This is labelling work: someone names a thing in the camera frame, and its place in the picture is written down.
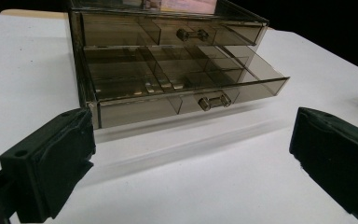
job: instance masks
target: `organizer top compartment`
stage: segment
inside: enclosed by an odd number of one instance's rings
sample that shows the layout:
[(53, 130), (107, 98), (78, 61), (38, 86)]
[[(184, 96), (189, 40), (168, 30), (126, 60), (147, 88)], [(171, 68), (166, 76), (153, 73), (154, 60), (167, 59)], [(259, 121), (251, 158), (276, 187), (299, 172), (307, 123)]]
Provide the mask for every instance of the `organizer top compartment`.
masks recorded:
[[(226, 0), (161, 0), (160, 4), (169, 6), (165, 11), (148, 7), (146, 2), (149, 0), (72, 0), (70, 10), (72, 23), (76, 25), (73, 27), (75, 44), (78, 47), (254, 46), (269, 23)], [(177, 6), (182, 10), (173, 11)]]

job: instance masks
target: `white table surface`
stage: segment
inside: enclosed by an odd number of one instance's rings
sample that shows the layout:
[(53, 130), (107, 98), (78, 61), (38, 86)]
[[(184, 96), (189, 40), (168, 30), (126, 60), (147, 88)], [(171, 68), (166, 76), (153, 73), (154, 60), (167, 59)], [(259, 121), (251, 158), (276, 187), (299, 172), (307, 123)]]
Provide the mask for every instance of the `white table surface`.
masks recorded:
[[(0, 154), (79, 107), (69, 43), (64, 20), (0, 16)], [(94, 167), (46, 223), (358, 223), (289, 153), (299, 106), (358, 126), (358, 67), (275, 30), (257, 52), (291, 77), (279, 96), (96, 131)]]

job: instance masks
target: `transparent drawer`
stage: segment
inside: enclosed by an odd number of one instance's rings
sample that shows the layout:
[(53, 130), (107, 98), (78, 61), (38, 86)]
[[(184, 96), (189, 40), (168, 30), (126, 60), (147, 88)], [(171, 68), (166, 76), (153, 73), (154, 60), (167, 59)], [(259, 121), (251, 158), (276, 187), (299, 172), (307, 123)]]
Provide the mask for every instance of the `transparent drawer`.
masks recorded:
[(277, 95), (283, 77), (246, 46), (84, 48), (96, 128)]

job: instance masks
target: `smoked acrylic storage box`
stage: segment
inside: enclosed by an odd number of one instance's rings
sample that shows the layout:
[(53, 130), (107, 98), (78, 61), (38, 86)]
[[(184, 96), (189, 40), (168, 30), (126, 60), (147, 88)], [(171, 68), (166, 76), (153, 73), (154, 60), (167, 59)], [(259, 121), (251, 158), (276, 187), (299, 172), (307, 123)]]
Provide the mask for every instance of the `smoked acrylic storage box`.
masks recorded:
[(288, 79), (251, 49), (269, 22), (226, 0), (71, 0), (69, 19), (95, 129), (275, 96)]

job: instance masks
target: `drawer handle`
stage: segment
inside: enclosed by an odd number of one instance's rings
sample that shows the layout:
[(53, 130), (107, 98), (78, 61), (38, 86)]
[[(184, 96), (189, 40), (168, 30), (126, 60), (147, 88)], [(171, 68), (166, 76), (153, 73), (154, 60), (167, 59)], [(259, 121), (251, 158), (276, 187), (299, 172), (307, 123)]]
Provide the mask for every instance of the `drawer handle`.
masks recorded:
[(202, 29), (199, 29), (197, 32), (188, 32), (182, 28), (176, 31), (176, 36), (182, 41), (187, 41), (189, 38), (198, 38), (201, 41), (207, 41), (209, 37), (208, 33)]
[(223, 93), (221, 96), (212, 99), (202, 97), (199, 99), (199, 105), (204, 111), (208, 111), (211, 108), (218, 106), (229, 107), (231, 105), (231, 100), (225, 93)]

